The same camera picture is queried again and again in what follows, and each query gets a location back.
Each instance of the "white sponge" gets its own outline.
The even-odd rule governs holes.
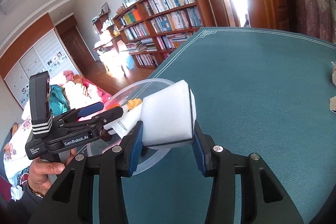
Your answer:
[[[172,148],[193,142],[195,98],[181,80],[143,99],[142,143],[153,149]]]

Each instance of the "bed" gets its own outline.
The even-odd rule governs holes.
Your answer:
[[[50,79],[50,108],[57,116],[73,108],[81,108],[96,102],[106,103],[111,95],[97,87],[90,80],[73,71],[63,71]],[[94,114],[82,118],[90,119]],[[31,160],[25,152],[25,144],[31,133],[29,101],[22,114],[23,123],[14,124],[0,151],[0,176],[11,184],[11,197],[15,200],[22,196],[22,186],[26,183]]]

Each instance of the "silver screw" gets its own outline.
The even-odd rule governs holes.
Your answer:
[[[213,150],[215,150],[216,152],[222,152],[224,150],[224,148],[221,147],[220,145],[215,145],[213,147]]]
[[[81,161],[81,160],[83,160],[84,159],[84,155],[83,154],[78,154],[78,155],[76,155],[76,157],[75,157],[75,160],[76,161]]]
[[[251,154],[251,158],[252,158],[253,160],[258,160],[258,159],[260,159],[260,156],[259,156],[257,153],[252,153],[252,154]]]
[[[112,151],[115,152],[115,153],[118,153],[122,150],[121,146],[119,145],[116,145],[116,146],[113,146],[112,147]]]

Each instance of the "sleeve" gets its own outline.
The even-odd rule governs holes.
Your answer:
[[[8,202],[8,206],[23,224],[27,224],[30,216],[34,213],[41,201],[42,198],[34,195],[29,189],[28,183],[26,183],[22,198],[17,201],[11,199]]]

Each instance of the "table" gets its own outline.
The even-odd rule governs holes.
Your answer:
[[[187,81],[203,133],[232,153],[259,153],[308,223],[336,183],[331,61],[336,45],[304,35],[201,28],[150,77]],[[198,171],[191,146],[122,181],[130,224],[204,223],[212,178]],[[235,223],[239,186],[236,176]]]

